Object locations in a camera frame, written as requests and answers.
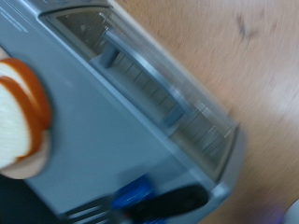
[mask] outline white bread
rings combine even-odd
[[[47,164],[50,155],[50,132],[44,132],[44,140],[34,155],[1,169],[0,174],[13,179],[27,179],[37,175]]]
[[[43,87],[31,69],[18,59],[6,58],[0,61],[1,76],[11,77],[18,82],[28,95],[44,129],[49,128],[51,120],[50,104]]]
[[[0,169],[37,152],[43,128],[17,82],[0,77]]]

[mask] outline toaster handle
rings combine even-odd
[[[162,89],[164,89],[176,102],[176,106],[164,118],[164,124],[166,126],[171,127],[183,115],[189,116],[193,113],[194,107],[174,85],[169,83],[169,81],[161,75],[159,69],[157,69],[158,64],[152,64],[150,59],[146,59],[146,52],[142,53],[140,50],[137,50],[132,41],[114,29],[106,30],[104,39],[107,42],[107,46],[103,54],[105,57],[101,57],[100,60],[102,66],[109,68],[121,52],[146,71],[149,77],[158,83],[158,85],[161,86]]]

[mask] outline silver toaster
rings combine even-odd
[[[229,197],[246,135],[117,4],[2,0],[0,14],[0,46],[51,100],[50,160],[26,183],[55,214],[144,174],[159,192],[208,191],[205,206],[171,224],[198,223]]]

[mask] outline wood grain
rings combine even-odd
[[[299,1],[119,0],[247,130],[232,197],[202,223],[299,198]]]

